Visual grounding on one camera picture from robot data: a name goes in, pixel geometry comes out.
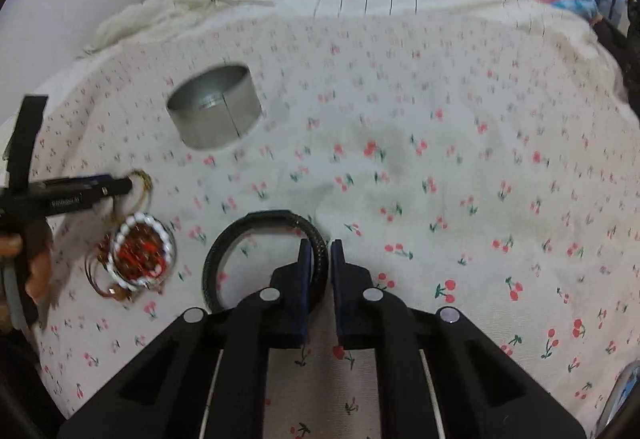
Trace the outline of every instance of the black object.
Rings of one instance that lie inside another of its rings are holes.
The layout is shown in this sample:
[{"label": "black object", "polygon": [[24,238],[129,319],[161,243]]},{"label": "black object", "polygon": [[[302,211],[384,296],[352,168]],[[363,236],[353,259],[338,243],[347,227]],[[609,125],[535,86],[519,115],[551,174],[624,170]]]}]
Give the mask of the black object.
[{"label": "black object", "polygon": [[322,300],[329,275],[329,257],[326,244],[316,227],[305,218],[289,210],[253,212],[233,222],[220,233],[211,246],[202,270],[202,293],[207,306],[214,313],[223,311],[216,291],[216,279],[220,263],[242,234],[253,229],[298,228],[309,239],[314,254],[313,271],[309,279],[308,308],[313,311]]},{"label": "black object", "polygon": [[598,37],[598,42],[611,53],[620,68],[625,72],[627,65],[635,58],[635,55],[628,50],[626,36],[606,18],[594,24],[592,28]]},{"label": "black object", "polygon": [[63,424],[58,439],[262,437],[269,349],[306,343],[311,246],[232,310],[191,308]]},{"label": "black object", "polygon": [[0,430],[7,439],[50,439],[65,418],[33,368],[38,356],[21,332],[0,337]]},{"label": "black object", "polygon": [[383,439],[438,437],[423,361],[447,439],[584,439],[582,426],[452,307],[408,309],[331,246],[335,321],[345,349],[375,349]]},{"label": "black object", "polygon": [[597,439],[638,439],[640,437],[640,385],[636,385],[615,417]]},{"label": "black object", "polygon": [[8,186],[0,189],[0,233],[19,233],[24,243],[14,265],[22,311],[29,326],[38,319],[38,309],[25,293],[24,285],[30,274],[28,260],[40,253],[49,239],[46,217],[90,209],[97,202],[127,194],[132,188],[129,178],[111,175],[29,183],[34,143],[46,103],[47,96],[24,97],[10,141]]}]

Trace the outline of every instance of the human hand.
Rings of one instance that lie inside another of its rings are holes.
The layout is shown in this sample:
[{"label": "human hand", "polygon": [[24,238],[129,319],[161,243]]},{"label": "human hand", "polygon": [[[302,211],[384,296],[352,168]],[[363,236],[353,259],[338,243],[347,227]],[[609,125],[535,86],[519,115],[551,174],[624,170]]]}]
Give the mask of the human hand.
[{"label": "human hand", "polygon": [[[22,251],[22,238],[20,235],[0,235],[0,257],[11,258]],[[50,243],[46,248],[29,261],[30,276],[24,285],[27,295],[38,303],[49,289],[51,280],[51,252]]]}]

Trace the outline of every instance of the bed sheet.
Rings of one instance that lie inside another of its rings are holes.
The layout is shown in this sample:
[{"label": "bed sheet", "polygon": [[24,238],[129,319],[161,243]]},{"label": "bed sheet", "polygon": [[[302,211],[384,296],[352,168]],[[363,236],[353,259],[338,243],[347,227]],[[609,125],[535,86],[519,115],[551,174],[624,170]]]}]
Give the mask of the bed sheet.
[{"label": "bed sheet", "polygon": [[[637,122],[620,116],[616,67],[586,23],[528,0],[284,0],[278,11],[307,18],[212,18],[168,42],[122,43],[46,119],[35,177],[144,168],[151,211],[178,246],[164,294],[123,307],[82,272],[99,218],[53,222],[54,294],[36,334],[58,406],[75,412],[202,305],[202,263],[228,223],[280,207],[343,239],[348,260],[410,306],[460,307],[591,430],[638,356],[640,194]],[[189,151],[164,97],[225,59],[249,64],[265,119],[232,148]],[[243,241],[223,300],[266,285],[296,247]],[[265,437],[379,435],[373,356],[337,347],[331,304],[310,343],[271,355]]]}]

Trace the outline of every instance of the cherry print fabric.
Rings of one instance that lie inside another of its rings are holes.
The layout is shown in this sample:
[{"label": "cherry print fabric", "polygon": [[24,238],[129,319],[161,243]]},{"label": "cherry print fabric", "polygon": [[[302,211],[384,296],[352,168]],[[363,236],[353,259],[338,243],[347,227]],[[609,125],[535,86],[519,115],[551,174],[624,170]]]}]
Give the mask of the cherry print fabric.
[{"label": "cherry print fabric", "polygon": [[[190,150],[166,97],[238,61],[263,119],[228,148]],[[162,294],[100,299],[82,271],[100,210],[56,221],[53,300],[36,333],[44,384],[73,414],[204,306],[202,263],[222,229],[290,209],[410,307],[465,312],[590,432],[640,350],[640,137],[603,76],[557,36],[436,13],[245,20],[125,46],[46,118],[33,176],[143,168],[178,261]],[[267,285],[297,246],[295,233],[248,235],[218,277],[223,302]],[[265,437],[380,436],[373,354],[339,347],[333,322],[328,295],[308,343],[271,353]]]}]

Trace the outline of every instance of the gray cable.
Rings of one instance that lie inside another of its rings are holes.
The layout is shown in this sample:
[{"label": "gray cable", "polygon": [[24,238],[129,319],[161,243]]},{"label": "gray cable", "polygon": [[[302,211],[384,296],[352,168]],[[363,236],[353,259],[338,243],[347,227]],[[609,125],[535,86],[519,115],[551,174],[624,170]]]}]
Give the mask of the gray cable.
[{"label": "gray cable", "polygon": [[4,295],[6,303],[9,306],[9,314],[11,315],[11,324],[14,329],[19,331],[28,329],[27,320],[22,310],[22,302],[20,301],[20,292],[18,291],[18,278],[15,275],[15,262],[13,259],[4,259],[1,262],[2,283],[4,285]]}]

